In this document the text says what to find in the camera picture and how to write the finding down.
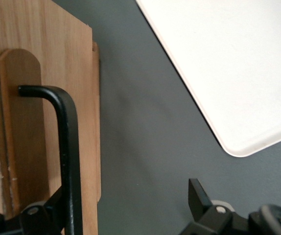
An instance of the gray floor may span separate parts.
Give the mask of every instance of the gray floor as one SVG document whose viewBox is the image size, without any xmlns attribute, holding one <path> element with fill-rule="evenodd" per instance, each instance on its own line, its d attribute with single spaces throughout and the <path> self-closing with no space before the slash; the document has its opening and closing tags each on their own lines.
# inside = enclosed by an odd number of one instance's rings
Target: gray floor
<svg viewBox="0 0 281 235">
<path fill-rule="evenodd" d="M 176 235 L 191 220 L 189 178 L 247 216 L 281 205 L 281 143 L 225 153 L 134 0 L 55 0 L 100 46 L 100 235 Z"/>
</svg>

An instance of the black bent rod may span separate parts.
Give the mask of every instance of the black bent rod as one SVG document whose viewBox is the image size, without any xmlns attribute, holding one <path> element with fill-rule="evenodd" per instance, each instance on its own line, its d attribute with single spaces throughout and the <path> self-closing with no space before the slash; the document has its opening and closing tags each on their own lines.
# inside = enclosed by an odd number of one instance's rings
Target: black bent rod
<svg viewBox="0 0 281 235">
<path fill-rule="evenodd" d="M 58 122 L 62 197 L 65 201 L 66 235 L 83 235 L 78 125 L 71 96 L 53 86 L 19 86 L 24 97 L 48 100 L 54 107 Z"/>
</svg>

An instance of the white tray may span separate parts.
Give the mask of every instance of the white tray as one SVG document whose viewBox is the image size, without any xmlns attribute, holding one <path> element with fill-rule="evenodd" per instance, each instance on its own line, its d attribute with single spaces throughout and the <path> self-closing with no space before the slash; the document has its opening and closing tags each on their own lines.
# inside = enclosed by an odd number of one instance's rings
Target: white tray
<svg viewBox="0 0 281 235">
<path fill-rule="evenodd" d="M 223 149 L 281 141 L 281 0 L 137 0 Z"/>
</svg>

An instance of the silver screw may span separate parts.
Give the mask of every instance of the silver screw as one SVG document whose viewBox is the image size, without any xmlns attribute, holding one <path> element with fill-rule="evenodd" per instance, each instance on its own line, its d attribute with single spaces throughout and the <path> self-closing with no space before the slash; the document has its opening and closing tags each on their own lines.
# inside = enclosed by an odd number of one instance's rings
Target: silver screw
<svg viewBox="0 0 281 235">
<path fill-rule="evenodd" d="M 217 212 L 220 214 L 225 214 L 227 211 L 224 207 L 216 207 Z"/>
<path fill-rule="evenodd" d="M 38 208 L 37 207 L 33 207 L 31 209 L 28 210 L 28 214 L 29 215 L 33 215 L 33 214 L 36 214 L 38 212 Z"/>
</svg>

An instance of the wood grain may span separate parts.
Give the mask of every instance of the wood grain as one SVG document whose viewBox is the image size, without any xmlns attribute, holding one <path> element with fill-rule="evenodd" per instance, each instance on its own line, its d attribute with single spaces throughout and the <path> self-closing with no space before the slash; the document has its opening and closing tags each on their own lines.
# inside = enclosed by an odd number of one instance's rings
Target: wood grain
<svg viewBox="0 0 281 235">
<path fill-rule="evenodd" d="M 79 125 L 84 234 L 97 234 L 99 158 L 96 143 L 97 92 L 93 77 L 92 30 L 50 0 L 0 0 L 0 55 L 8 48 L 30 51 L 39 60 L 43 85 L 58 86 L 73 98 Z M 54 109 L 44 102 L 50 194 L 60 186 L 57 124 Z M 0 103 L 0 164 L 5 213 L 11 215 L 9 173 Z"/>
<path fill-rule="evenodd" d="M 0 90 L 14 214 L 49 198 L 43 102 L 19 96 L 19 85 L 41 85 L 37 58 L 24 49 L 0 56 Z"/>
</svg>

